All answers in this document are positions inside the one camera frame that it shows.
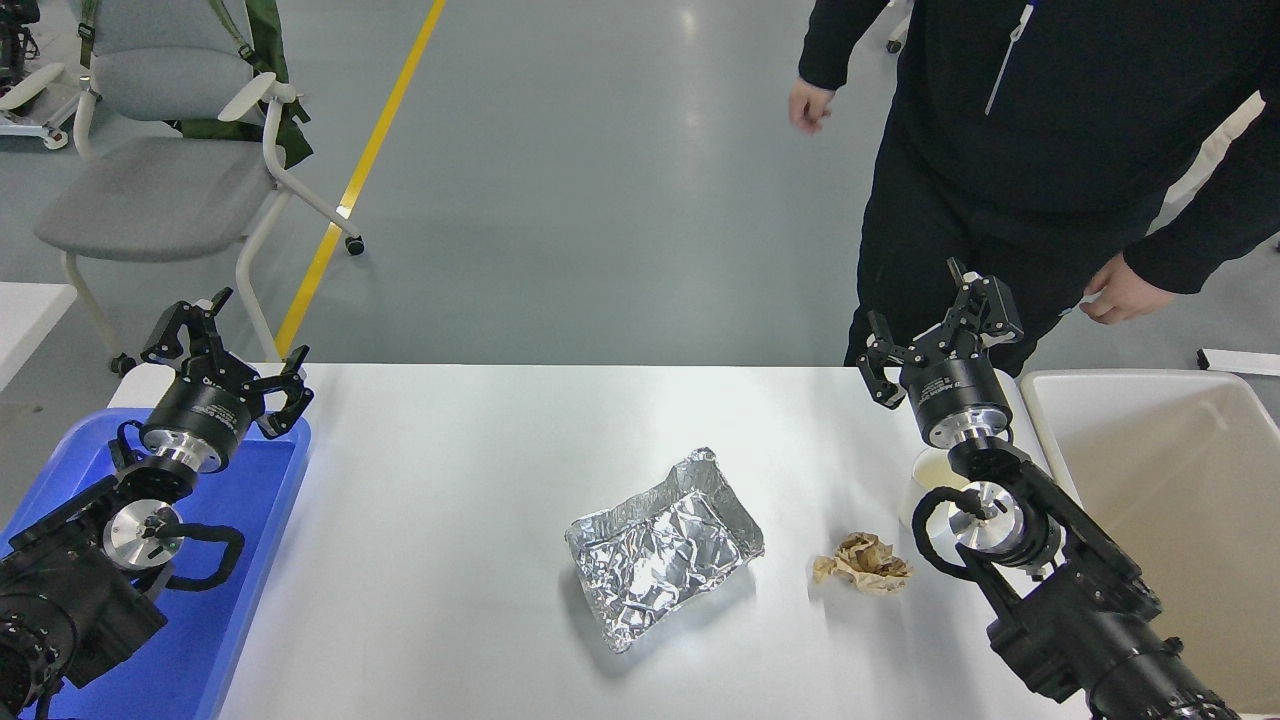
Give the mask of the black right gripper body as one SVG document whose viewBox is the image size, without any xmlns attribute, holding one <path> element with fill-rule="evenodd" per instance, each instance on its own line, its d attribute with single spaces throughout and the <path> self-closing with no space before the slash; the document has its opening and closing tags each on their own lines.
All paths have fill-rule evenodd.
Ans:
<svg viewBox="0 0 1280 720">
<path fill-rule="evenodd" d="M 1012 410 L 987 354 L 906 351 L 899 382 L 922 436 L 1000 436 Z"/>
</svg>

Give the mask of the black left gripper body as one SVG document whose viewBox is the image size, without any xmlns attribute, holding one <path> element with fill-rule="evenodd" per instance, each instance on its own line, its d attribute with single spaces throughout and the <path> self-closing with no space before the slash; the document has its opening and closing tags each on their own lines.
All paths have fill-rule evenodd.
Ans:
<svg viewBox="0 0 1280 720">
<path fill-rule="evenodd" d="M 250 409 L 237 395 L 204 382 L 175 379 L 140 432 L 159 454 L 165 433 L 201 439 L 216 456 L 233 456 L 250 428 Z"/>
</svg>

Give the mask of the person's left hand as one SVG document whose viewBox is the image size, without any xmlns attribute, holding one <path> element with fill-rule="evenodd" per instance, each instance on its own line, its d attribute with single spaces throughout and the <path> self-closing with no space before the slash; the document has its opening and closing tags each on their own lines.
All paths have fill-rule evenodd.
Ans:
<svg viewBox="0 0 1280 720">
<path fill-rule="evenodd" d="M 1176 297 L 1142 279 L 1117 254 L 1093 274 L 1079 309 L 1096 323 L 1116 325 L 1157 313 Z"/>
</svg>

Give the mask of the person's right hand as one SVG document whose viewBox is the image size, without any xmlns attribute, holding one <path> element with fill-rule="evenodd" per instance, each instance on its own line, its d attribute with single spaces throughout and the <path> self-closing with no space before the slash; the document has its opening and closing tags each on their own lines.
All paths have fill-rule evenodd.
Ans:
<svg viewBox="0 0 1280 720">
<path fill-rule="evenodd" d="M 788 122 L 804 135 L 817 135 L 831 115 L 835 91 L 797 77 L 788 94 Z"/>
</svg>

